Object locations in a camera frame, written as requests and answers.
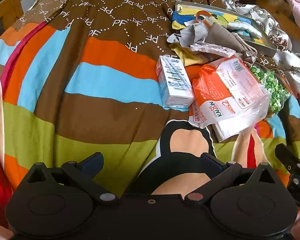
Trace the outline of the yellow cloth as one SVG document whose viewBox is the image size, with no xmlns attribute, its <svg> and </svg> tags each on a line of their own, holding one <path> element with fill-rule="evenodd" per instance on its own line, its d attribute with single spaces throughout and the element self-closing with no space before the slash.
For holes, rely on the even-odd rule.
<svg viewBox="0 0 300 240">
<path fill-rule="evenodd" d="M 203 55 L 202 53 L 195 55 L 187 48 L 181 47 L 178 43 L 172 43 L 169 45 L 169 47 L 172 51 L 174 51 L 177 54 L 177 56 L 179 57 L 179 59 L 181 59 L 185 67 L 194 64 L 208 63 L 208 58 L 205 55 Z"/>
</svg>

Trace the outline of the orange white tissue pack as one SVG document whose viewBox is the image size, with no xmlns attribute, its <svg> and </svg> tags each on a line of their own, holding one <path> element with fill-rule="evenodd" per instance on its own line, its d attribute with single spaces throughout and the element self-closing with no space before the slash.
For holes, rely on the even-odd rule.
<svg viewBox="0 0 300 240">
<path fill-rule="evenodd" d="M 264 119 L 270 94 L 236 57 L 203 65 L 192 81 L 194 126 L 211 125 L 222 142 Z"/>
</svg>

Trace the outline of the colourful striped duvet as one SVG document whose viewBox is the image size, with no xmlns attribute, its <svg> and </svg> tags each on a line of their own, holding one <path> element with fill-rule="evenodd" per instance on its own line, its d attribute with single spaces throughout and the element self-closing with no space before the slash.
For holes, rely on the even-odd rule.
<svg viewBox="0 0 300 240">
<path fill-rule="evenodd" d="M 64 30 L 29 23 L 0 36 L 0 225 L 7 226 L 5 206 L 34 163 L 59 167 L 95 152 L 104 158 L 97 183 L 117 195 L 133 181 L 145 194 L 194 189 L 209 179 L 204 152 L 244 167 L 269 162 L 288 182 L 274 149 L 288 144 L 300 158 L 297 98 L 219 142 L 211 127 L 191 125 L 191 109 L 162 106 L 155 37 L 145 37 L 147 53 L 139 54 L 97 36 L 80 22 Z"/>
</svg>

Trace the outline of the brown PF patterned blanket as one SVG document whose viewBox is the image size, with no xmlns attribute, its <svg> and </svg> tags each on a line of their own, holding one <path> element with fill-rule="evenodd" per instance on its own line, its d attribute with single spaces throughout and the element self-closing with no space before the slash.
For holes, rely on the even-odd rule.
<svg viewBox="0 0 300 240">
<path fill-rule="evenodd" d="M 38 0 L 14 27 L 42 22 L 57 30 L 74 26 L 80 41 L 90 37 L 117 41 L 135 53 L 157 59 L 171 52 L 167 38 L 173 33 L 177 1 L 223 7 L 221 0 Z"/>
</svg>

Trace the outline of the white milk carton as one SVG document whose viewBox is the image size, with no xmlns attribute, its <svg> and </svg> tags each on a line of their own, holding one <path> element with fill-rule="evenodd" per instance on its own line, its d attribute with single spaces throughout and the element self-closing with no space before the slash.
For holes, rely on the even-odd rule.
<svg viewBox="0 0 300 240">
<path fill-rule="evenodd" d="M 163 106 L 188 110 L 194 101 L 194 93 L 182 61 L 161 55 L 155 70 Z"/>
</svg>

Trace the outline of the white floral bedsheet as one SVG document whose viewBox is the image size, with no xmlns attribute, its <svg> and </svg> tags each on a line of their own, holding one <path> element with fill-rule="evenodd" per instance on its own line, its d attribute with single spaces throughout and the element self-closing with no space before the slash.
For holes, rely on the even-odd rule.
<svg viewBox="0 0 300 240">
<path fill-rule="evenodd" d="M 248 16 L 268 35 L 277 48 L 274 61 L 280 68 L 300 106 L 300 53 L 293 51 L 291 37 L 282 29 L 282 24 L 264 5 L 242 4 L 239 0 L 222 0 L 225 8 Z"/>
</svg>

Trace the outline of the grey beige cloth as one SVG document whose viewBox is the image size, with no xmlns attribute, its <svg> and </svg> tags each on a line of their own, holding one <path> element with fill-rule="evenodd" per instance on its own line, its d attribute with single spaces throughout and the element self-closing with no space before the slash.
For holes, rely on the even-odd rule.
<svg viewBox="0 0 300 240">
<path fill-rule="evenodd" d="M 178 43 L 181 47 L 190 51 L 190 45 L 197 42 L 207 42 L 217 44 L 223 47 L 231 48 L 236 51 L 235 57 L 241 59 L 246 64 L 251 65 L 257 59 L 257 50 L 248 45 L 239 35 L 232 34 L 220 24 L 213 22 L 208 28 L 202 23 L 194 23 L 181 29 L 177 33 L 173 33 L 167 38 L 168 44 Z M 208 58 L 208 63 L 221 56 L 209 53 L 202 53 Z"/>
</svg>

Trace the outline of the small plastic wrapped packet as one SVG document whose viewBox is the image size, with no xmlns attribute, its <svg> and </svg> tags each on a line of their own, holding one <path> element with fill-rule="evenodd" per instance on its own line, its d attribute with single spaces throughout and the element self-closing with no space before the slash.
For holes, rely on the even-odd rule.
<svg viewBox="0 0 300 240">
<path fill-rule="evenodd" d="M 201 52 L 215 54 L 221 57 L 230 58 L 236 54 L 236 51 L 213 43 L 197 42 L 190 45 L 191 52 Z"/>
</svg>

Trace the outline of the orange silicone glove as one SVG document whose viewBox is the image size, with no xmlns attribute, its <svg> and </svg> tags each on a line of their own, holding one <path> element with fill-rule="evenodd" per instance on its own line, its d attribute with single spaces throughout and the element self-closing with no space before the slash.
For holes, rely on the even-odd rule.
<svg viewBox="0 0 300 240">
<path fill-rule="evenodd" d="M 210 28 L 213 23 L 210 23 L 210 18 L 212 17 L 212 15 L 205 10 L 198 11 L 195 17 L 197 23 L 202 23 L 208 28 Z"/>
</svg>

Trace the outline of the green patterned cloth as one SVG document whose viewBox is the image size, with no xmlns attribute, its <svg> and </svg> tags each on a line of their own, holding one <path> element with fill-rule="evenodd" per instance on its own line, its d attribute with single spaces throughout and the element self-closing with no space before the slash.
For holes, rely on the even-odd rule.
<svg viewBox="0 0 300 240">
<path fill-rule="evenodd" d="M 267 118 L 278 114 L 291 96 L 290 88 L 288 88 L 280 72 L 277 69 L 269 70 L 260 64 L 253 64 L 250 70 L 270 94 Z"/>
</svg>

